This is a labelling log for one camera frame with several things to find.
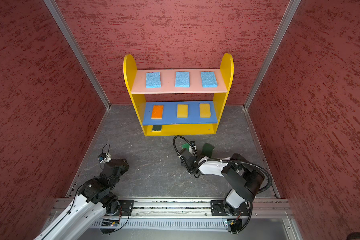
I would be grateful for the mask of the dark green curved sponge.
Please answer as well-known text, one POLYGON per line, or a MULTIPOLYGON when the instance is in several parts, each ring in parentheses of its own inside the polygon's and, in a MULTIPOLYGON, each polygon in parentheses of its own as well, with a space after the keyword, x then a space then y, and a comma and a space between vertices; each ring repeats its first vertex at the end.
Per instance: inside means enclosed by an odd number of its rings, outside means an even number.
POLYGON ((161 132, 162 131, 162 125, 153 125, 152 132, 161 132))
POLYGON ((205 143, 205 144, 203 145, 201 155, 203 155, 203 156, 205 156, 205 157, 208 157, 208 158, 211 158, 214 149, 215 149, 215 147, 214 147, 213 145, 211 145, 211 144, 209 144, 209 143, 205 143))

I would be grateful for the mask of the orange sponge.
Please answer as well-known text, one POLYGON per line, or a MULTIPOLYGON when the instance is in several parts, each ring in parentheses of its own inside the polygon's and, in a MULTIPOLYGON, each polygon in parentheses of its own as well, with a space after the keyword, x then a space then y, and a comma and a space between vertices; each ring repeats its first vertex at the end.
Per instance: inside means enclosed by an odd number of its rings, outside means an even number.
POLYGON ((164 106, 163 105, 154 105, 152 110, 151 119, 152 120, 161 120, 163 118, 164 106))

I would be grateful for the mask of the blue sponge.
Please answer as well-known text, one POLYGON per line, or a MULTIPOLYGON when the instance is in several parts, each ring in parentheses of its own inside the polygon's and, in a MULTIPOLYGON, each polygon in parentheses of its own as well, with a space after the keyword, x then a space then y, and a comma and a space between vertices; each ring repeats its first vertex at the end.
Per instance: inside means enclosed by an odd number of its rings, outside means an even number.
POLYGON ((154 89, 160 87, 161 87, 161 73, 160 72, 146 73, 146 88, 154 89))
POLYGON ((218 82, 215 72, 201 72, 201 80, 203 88, 217 88, 218 82))
POLYGON ((189 88, 190 87, 190 73, 189 72, 176 72, 175 87, 176 88, 189 88))

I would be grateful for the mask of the green yellow scrub sponge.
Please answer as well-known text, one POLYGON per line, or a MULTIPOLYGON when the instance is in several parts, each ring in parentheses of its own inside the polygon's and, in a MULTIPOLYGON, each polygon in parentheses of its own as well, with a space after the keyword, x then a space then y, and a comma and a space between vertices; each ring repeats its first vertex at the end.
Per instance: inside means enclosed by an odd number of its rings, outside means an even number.
POLYGON ((189 150, 189 149, 190 149, 190 145, 189 145, 189 144, 183 144, 183 145, 182 145, 182 148, 189 150))

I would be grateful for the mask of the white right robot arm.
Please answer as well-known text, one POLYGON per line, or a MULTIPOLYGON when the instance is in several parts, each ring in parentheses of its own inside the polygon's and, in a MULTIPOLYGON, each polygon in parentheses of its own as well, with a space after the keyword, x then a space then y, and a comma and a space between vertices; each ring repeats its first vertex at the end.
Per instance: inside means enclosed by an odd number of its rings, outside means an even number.
POLYGON ((253 164, 240 154, 229 158, 216 159, 208 156, 197 156, 188 149, 177 151, 181 165, 190 175, 198 178, 202 175, 214 175, 224 178, 231 190, 221 203, 218 211, 228 216, 237 216, 242 204, 252 203, 257 194, 269 189, 272 185, 270 173, 263 167, 253 164))

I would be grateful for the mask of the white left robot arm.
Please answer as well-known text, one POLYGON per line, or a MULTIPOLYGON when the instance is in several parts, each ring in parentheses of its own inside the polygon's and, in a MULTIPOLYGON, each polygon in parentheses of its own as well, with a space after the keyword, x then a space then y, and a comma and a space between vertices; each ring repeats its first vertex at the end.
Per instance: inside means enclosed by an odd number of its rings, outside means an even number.
POLYGON ((120 212, 118 197, 111 192, 117 181, 94 178, 78 189, 66 209, 35 239, 77 240, 104 215, 120 212))

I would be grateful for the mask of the yellow wooden shelf unit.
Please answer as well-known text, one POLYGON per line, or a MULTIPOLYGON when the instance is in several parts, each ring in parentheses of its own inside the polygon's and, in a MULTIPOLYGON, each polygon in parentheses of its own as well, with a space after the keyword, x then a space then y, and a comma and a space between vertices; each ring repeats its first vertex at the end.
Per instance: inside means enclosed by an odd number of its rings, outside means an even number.
POLYGON ((213 135, 217 132, 234 77, 234 60, 231 54, 224 54, 221 65, 215 72, 218 87, 203 88, 201 72, 203 69, 189 69, 190 87, 176 88, 177 70, 158 70, 161 73, 161 87, 146 88, 146 73, 151 70, 139 70, 134 57, 130 54, 124 57, 123 72, 125 84, 136 111, 139 123, 146 137, 175 136, 175 135, 213 135), (146 95, 151 94, 213 94, 211 101, 169 101, 147 102, 146 95), (200 118, 199 105, 208 103, 211 107, 211 117, 200 118), (188 118, 177 118, 177 105, 188 105, 188 118), (154 105, 163 105, 164 112, 161 120, 152 120, 154 105), (161 132, 152 132, 153 125, 162 125, 161 132))

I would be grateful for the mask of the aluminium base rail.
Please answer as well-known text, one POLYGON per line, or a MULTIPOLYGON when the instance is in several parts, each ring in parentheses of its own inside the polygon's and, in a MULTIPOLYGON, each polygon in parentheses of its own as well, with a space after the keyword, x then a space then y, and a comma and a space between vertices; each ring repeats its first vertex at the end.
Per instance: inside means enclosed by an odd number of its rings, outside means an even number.
MULTIPOLYGON (((50 214, 49 225, 72 200, 57 200, 50 214)), ((250 220, 271 219, 281 220, 289 240, 302 239, 289 201, 285 199, 255 199, 248 206, 242 204, 242 210, 237 216, 228 216, 218 211, 223 202, 220 199, 126 198, 118 201, 118 214, 104 215, 88 229, 97 228, 110 233, 124 229, 196 230, 239 235, 245 232, 242 228, 248 226, 250 220)))

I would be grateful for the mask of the aluminium corner frame post left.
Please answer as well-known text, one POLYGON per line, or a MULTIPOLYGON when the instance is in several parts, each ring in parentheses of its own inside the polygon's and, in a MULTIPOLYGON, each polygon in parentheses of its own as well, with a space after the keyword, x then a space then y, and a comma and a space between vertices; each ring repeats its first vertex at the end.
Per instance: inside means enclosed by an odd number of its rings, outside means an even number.
POLYGON ((49 12, 51 13, 53 19, 57 23, 60 31, 62 32, 63 36, 65 37, 66 41, 68 42, 69 46, 71 47, 74 55, 76 56, 77 60, 79 61, 81 67, 83 68, 84 72, 86 73, 87 77, 89 78, 90 82, 92 83, 96 93, 102 100, 105 108, 107 111, 110 110, 112 104, 110 103, 108 97, 106 96, 101 84, 99 83, 94 71, 92 70, 88 60, 86 59, 83 51, 81 50, 78 42, 76 41, 69 25, 67 24, 66 20, 63 17, 56 1, 53 0, 44 0, 45 5, 47 6, 49 12))

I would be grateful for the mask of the aluminium corner frame post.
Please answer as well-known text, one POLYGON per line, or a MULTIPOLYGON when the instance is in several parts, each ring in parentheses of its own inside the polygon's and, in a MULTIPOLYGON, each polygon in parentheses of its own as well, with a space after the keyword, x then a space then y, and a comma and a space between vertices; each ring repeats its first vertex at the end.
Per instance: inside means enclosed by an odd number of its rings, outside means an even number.
POLYGON ((301 0, 290 0, 289 1, 289 4, 286 8, 286 11, 281 19, 281 22, 278 26, 278 29, 274 35, 274 38, 271 42, 271 45, 267 51, 267 54, 266 54, 266 57, 264 59, 264 62, 262 63, 262 66, 260 67, 260 70, 258 72, 258 75, 255 79, 255 82, 251 88, 251 91, 247 97, 247 100, 244 104, 244 110, 245 111, 248 111, 249 108, 250 108, 250 105, 252 103, 252 101, 254 100, 255 98, 255 95, 263 81, 263 78, 265 77, 266 73, 267 73, 267 70, 269 68, 269 66, 271 65, 272 63, 272 60, 287 32, 287 29, 299 7, 301 3, 301 0))
POLYGON ((76 56, 77 60, 79 61, 81 67, 83 68, 84 72, 86 73, 87 77, 89 78, 90 82, 92 83, 96 93, 102 100, 105 108, 107 111, 110 110, 112 104, 110 103, 108 97, 106 96, 101 84, 99 83, 94 71, 92 70, 88 60, 86 59, 83 51, 81 50, 78 42, 76 41, 69 25, 67 24, 66 20, 63 17, 56 1, 53 0, 44 0, 45 5, 47 6, 49 12, 51 13, 53 19, 57 23, 60 31, 62 32, 63 36, 65 37, 66 41, 68 42, 69 46, 71 47, 74 55, 76 56))

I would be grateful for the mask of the aluminium corner frame post right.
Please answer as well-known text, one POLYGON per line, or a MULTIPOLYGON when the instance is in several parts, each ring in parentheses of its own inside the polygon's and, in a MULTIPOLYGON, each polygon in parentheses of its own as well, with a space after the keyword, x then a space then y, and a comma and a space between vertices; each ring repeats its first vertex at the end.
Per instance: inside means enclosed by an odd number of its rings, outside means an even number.
POLYGON ((299 7, 301 3, 301 0, 290 0, 289 1, 289 4, 286 8, 286 11, 281 19, 281 22, 278 26, 278 29, 274 35, 274 38, 271 42, 271 45, 267 51, 267 54, 266 54, 266 57, 264 59, 264 62, 262 63, 262 66, 260 67, 260 70, 258 72, 258 75, 255 79, 255 82, 251 88, 251 91, 247 97, 247 100, 244 104, 244 110, 245 111, 248 111, 249 108, 250 108, 250 105, 252 103, 252 101, 254 100, 255 98, 255 95, 263 81, 263 78, 265 77, 266 73, 267 73, 267 70, 269 68, 269 66, 271 65, 272 63, 272 60, 287 32, 287 29, 299 7))

